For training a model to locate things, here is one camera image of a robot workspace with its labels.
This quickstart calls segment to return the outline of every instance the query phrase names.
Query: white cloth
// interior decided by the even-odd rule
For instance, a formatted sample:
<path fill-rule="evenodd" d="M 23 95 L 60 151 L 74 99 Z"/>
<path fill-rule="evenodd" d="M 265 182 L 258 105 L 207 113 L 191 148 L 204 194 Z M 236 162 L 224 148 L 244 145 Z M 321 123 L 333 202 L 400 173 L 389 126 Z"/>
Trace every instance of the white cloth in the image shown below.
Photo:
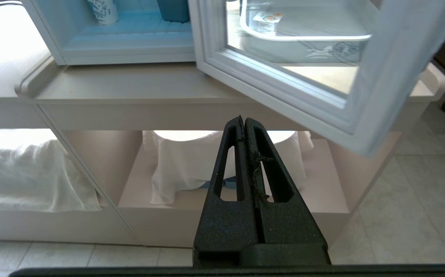
<path fill-rule="evenodd" d="M 151 203 L 171 204 L 177 191 L 210 181 L 221 139 L 220 131 L 144 131 L 144 148 L 157 156 Z M 236 175 L 234 153 L 227 161 L 224 178 Z"/>
<path fill-rule="evenodd" d="M 287 168 L 287 172 L 289 172 L 289 175 L 291 175 L 296 187 L 300 191 L 305 189 L 306 172 L 301 153 L 313 149 L 313 142 L 310 139 L 310 132 L 267 131 L 267 133 L 272 140 L 275 149 L 279 153 L 280 159 L 282 159 L 282 162 Z M 261 167 L 265 193 L 272 196 L 263 164 L 261 164 Z"/>
<path fill-rule="evenodd" d="M 0 130 L 0 210 L 101 210 L 68 156 L 49 129 Z"/>
<path fill-rule="evenodd" d="M 152 204 L 171 204 L 180 190 L 201 187 L 210 181 L 217 152 L 222 139 L 221 131 L 144 131 L 144 149 L 157 161 L 152 176 Z M 305 187 L 305 170 L 301 149 L 313 148 L 308 140 L 300 148 L 300 138 L 295 131 L 269 131 L 277 152 L 286 165 L 298 189 Z M 236 175 L 234 149 L 228 152 L 224 179 Z M 271 195 L 268 181 L 264 178 L 266 191 Z"/>

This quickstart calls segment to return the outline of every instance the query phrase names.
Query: fridge door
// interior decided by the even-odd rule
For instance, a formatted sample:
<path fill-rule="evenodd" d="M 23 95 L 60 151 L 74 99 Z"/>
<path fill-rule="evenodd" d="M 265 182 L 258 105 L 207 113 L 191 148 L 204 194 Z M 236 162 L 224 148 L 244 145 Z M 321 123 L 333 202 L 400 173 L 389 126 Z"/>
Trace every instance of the fridge door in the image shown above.
<path fill-rule="evenodd" d="M 445 40 L 439 0 L 190 0 L 197 67 L 363 155 Z"/>

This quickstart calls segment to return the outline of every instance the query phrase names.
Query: blue container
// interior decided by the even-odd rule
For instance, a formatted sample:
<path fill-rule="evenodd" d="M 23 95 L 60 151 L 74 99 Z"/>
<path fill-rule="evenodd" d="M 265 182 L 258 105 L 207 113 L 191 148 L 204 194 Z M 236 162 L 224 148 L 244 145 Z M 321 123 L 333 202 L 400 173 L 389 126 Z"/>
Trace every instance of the blue container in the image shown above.
<path fill-rule="evenodd" d="M 188 0 L 157 0 L 162 19 L 185 23 L 190 21 Z"/>

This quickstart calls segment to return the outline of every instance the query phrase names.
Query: white cup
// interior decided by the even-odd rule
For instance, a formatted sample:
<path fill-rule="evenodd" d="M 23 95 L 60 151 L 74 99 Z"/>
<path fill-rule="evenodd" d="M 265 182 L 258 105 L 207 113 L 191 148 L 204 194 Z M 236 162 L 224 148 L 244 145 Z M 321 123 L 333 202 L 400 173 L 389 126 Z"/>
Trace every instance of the white cup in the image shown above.
<path fill-rule="evenodd" d="M 87 0 L 87 2 L 99 24 L 107 25 L 118 21 L 115 0 Z"/>

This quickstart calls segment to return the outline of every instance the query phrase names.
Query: blue object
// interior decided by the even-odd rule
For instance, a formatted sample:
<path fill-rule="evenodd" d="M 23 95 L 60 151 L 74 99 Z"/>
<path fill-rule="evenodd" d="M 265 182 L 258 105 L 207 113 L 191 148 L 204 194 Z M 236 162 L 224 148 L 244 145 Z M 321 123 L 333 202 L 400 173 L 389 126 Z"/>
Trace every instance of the blue object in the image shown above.
<path fill-rule="evenodd" d="M 236 189 L 236 176 L 224 179 L 222 184 L 229 189 Z M 207 181 L 200 188 L 208 188 L 209 185 L 210 181 Z"/>
<path fill-rule="evenodd" d="M 162 19 L 185 23 L 190 21 L 188 0 L 157 0 Z"/>

